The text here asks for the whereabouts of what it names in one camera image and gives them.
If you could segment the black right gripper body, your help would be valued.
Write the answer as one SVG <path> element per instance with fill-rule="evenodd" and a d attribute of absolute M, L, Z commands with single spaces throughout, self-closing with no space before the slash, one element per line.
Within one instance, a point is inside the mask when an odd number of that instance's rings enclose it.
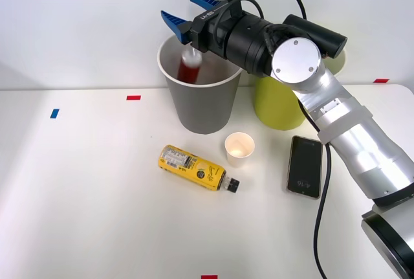
<path fill-rule="evenodd" d="M 228 4 L 222 1 L 223 5 L 217 10 L 205 10 L 196 16 L 191 25 L 191 45 L 201 52 L 210 51 L 218 56 L 226 56 L 225 45 L 230 37 L 231 31 L 242 18 L 241 3 L 235 3 L 225 10 L 219 20 L 217 29 L 215 23 L 220 11 Z"/>

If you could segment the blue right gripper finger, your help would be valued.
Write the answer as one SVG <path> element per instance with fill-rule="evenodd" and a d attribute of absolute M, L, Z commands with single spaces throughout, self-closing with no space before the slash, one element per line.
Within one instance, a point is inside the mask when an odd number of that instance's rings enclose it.
<path fill-rule="evenodd" d="M 190 1 L 207 11 L 217 10 L 220 6 L 223 5 L 223 2 L 218 1 L 218 0 L 190 0 Z"/>
<path fill-rule="evenodd" d="M 161 17 L 169 29 L 176 35 L 177 39 L 183 44 L 187 45 L 192 41 L 191 37 L 191 21 L 181 19 L 173 16 L 165 11 L 161 11 Z"/>

